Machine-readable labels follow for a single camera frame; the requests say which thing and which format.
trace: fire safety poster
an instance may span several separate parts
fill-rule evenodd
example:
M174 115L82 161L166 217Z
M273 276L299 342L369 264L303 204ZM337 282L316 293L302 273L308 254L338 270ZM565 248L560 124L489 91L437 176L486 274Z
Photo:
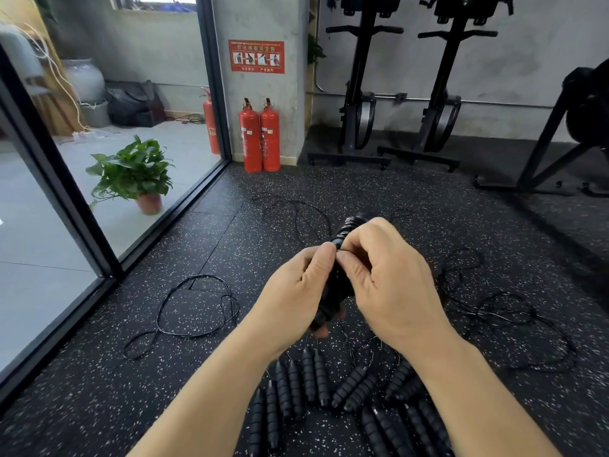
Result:
M282 41L228 40L233 72L285 74Z

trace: white wall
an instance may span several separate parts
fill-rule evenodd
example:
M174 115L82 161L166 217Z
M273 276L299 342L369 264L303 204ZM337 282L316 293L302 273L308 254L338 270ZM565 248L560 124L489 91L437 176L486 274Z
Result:
M595 67L609 57L609 0L514 0L515 14L500 4L484 29L497 38L473 37L461 44L449 81L449 92L463 99L553 106L564 77L580 66ZM447 30L432 10L417 0L402 0L390 19L377 25L404 27L403 35L379 33L370 47L362 89L376 93L407 92L430 97L445 41L418 39L420 32ZM351 72L356 38L348 33L328 35L325 28L359 25L359 14L346 17L322 2L317 81L328 92L344 92ZM339 126L343 98L316 97L313 123ZM425 103L394 107L379 101L375 129L417 131ZM457 135L537 139L548 109L463 105ZM570 141L566 128L555 140Z
M213 0L233 153L243 153L238 113L243 99L280 115L283 163L295 163L305 141L306 45L309 0ZM233 72L228 40L283 41L285 75Z
M196 13L114 10L110 0L51 0L63 58L91 57L106 80L159 83L167 110L202 112L207 85Z

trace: red fire extinguisher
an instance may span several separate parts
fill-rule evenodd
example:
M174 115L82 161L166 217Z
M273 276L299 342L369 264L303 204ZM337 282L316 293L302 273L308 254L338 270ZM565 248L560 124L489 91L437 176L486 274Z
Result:
M248 173L263 169L263 156L260 150L260 118L252 109L249 99L245 99L243 110L239 112L241 141L243 142L243 163Z
M260 113L260 125L263 130L263 163L264 170L276 172L281 168L279 160L279 114L273 109L270 99L264 103Z
M216 119L214 118L214 106L211 103L211 92L207 86L202 86L207 101L203 103L203 113L205 114L205 123L207 124L207 132L209 133L209 145L211 146L212 154L220 154L220 143L216 132Z

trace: ceramic pot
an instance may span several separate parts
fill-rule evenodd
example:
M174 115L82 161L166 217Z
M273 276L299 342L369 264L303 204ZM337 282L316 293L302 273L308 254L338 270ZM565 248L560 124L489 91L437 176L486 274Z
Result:
M144 215L156 215L163 209L161 194L142 194L135 202Z
M66 78L72 84L80 102L96 104L103 102L105 82L102 72L90 59L64 59Z

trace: white cable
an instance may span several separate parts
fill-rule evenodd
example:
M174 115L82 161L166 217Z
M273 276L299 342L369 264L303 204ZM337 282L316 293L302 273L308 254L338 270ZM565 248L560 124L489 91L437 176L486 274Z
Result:
M70 93L66 87L61 83L60 78L66 82L68 85L70 85L70 87L72 89L74 89L74 85L72 85L72 83L70 83L67 79L65 79L64 76L62 76L61 70L59 69L59 66L57 65L57 63L53 60L53 58L50 55L49 52L49 45L47 45L46 41L44 40L44 37L40 34L40 32L38 30L36 30L35 28L33 28L33 26L31 26L30 24L28 24L27 22L23 22L23 24L25 24L27 27L29 27L30 29L32 29L33 32L35 32L38 35L38 38L40 39L40 41L42 42L42 46L43 49L40 48L40 46L38 45L38 41L27 31L24 30L22 28L20 28L19 26L13 24L13 26L18 29L21 33L23 33L24 35L26 35L26 37L28 37L33 43L34 45L36 45L36 48L43 54L42 56L39 56L36 54L36 52L34 51L34 55L38 58L38 59L43 59L43 60L47 60L49 61L49 68L50 68L50 73L53 75L53 78L55 78L55 81L57 82L57 84L61 87L61 89L68 95L68 97L70 98L70 100L72 101L72 103L74 104L74 107L76 108L76 119L78 121L78 124L80 125L81 128L87 130L87 131L98 131L100 133L105 133L108 136L103 136L103 138L108 138L108 139L114 139L114 140L118 140L118 141L123 141L126 139L130 139L130 135L123 133L123 132L117 132L117 133L110 133L108 131L104 131L104 130L99 130L99 129L94 129L91 128L88 125L84 125L81 120L80 120L80 105L85 105L88 107L91 107L93 109L95 109L95 107L97 107L97 104L95 104L95 107L92 106L91 104L88 103L83 103L80 102L77 103L74 98L72 97L72 93ZM109 136L115 136L115 135L123 135L124 137L109 137Z

